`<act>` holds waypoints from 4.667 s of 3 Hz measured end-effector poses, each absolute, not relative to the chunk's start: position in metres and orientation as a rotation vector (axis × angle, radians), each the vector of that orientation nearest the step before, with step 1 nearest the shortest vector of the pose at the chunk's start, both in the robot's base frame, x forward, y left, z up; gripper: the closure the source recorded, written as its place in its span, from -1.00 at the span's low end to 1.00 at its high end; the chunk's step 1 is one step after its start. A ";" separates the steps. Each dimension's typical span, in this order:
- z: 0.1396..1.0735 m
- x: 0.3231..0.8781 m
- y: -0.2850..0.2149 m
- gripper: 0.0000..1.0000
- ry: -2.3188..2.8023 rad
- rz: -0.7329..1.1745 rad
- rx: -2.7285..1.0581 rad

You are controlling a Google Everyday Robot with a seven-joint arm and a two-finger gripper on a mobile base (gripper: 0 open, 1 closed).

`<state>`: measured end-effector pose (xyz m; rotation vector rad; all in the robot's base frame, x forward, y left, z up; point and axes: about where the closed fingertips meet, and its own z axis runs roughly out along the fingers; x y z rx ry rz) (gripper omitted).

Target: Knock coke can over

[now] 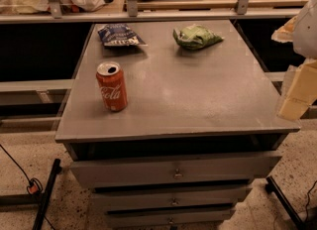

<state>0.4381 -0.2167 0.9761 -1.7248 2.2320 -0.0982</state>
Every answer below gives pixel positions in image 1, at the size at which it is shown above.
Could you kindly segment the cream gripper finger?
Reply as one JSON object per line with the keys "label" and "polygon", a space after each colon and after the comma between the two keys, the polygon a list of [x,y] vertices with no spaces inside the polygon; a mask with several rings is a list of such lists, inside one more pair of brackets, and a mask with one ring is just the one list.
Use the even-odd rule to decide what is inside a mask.
{"label": "cream gripper finger", "polygon": [[298,120],[317,100],[317,60],[307,58],[299,67],[290,66],[285,73],[277,115]]}
{"label": "cream gripper finger", "polygon": [[273,32],[271,38],[279,43],[292,43],[293,42],[293,31],[297,17],[294,16],[288,20],[283,26]]}

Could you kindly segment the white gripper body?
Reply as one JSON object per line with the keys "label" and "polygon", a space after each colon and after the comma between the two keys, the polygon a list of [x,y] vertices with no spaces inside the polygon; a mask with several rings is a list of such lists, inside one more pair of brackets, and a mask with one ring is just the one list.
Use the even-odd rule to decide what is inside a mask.
{"label": "white gripper body", "polygon": [[317,58],[317,0],[309,0],[297,15],[293,49],[306,58]]}

